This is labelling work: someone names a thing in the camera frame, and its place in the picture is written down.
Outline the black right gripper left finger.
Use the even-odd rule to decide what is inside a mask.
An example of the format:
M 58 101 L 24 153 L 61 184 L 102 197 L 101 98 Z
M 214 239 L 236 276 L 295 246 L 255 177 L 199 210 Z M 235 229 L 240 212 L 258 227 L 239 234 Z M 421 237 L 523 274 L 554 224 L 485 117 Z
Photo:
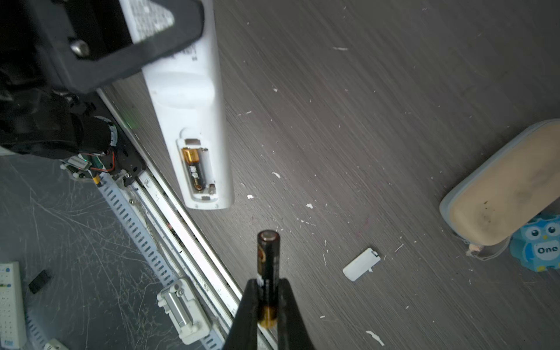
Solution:
M 258 284 L 255 279 L 250 279 L 246 283 L 223 350 L 256 350 L 258 348 L 258 306 Z

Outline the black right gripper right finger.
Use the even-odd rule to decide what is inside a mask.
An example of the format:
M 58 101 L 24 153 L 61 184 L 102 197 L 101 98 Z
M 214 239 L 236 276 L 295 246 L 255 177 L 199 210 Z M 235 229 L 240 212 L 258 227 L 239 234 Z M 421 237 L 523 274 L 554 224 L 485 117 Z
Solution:
M 287 279 L 279 280 L 278 349 L 315 349 L 301 316 L 293 289 Z

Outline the white remote control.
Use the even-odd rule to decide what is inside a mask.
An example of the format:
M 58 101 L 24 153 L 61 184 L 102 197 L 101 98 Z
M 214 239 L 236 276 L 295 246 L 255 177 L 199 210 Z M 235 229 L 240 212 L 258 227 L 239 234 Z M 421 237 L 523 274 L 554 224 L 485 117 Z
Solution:
M 212 1 L 203 1 L 200 39 L 142 68 L 186 207 L 217 210 L 234 201 Z M 206 188 L 194 190 L 183 148 L 197 149 Z

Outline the white battery compartment cover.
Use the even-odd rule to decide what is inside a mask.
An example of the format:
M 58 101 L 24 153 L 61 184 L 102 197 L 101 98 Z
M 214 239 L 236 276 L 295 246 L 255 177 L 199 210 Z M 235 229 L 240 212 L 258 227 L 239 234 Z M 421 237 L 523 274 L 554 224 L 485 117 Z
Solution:
M 367 248 L 343 268 L 343 274 L 349 281 L 357 281 L 366 272 L 371 272 L 381 261 L 378 252 Z

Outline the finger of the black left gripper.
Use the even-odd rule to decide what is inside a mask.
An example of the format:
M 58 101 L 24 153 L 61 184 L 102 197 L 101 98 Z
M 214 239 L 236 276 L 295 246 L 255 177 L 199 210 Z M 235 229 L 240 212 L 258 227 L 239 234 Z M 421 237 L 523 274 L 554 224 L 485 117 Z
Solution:
M 200 39 L 201 1 L 158 1 L 172 24 L 135 43 L 118 1 L 27 1 L 36 60 L 48 84 L 90 93 Z

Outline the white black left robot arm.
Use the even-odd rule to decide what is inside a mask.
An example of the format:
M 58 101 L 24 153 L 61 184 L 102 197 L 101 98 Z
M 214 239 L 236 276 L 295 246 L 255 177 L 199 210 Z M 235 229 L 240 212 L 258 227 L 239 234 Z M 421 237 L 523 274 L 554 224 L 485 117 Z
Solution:
M 144 163 L 96 96 L 201 38 L 200 1 L 149 1 L 159 27 L 133 39 L 122 1 L 1 3 L 1 146 L 92 175 L 138 174 Z

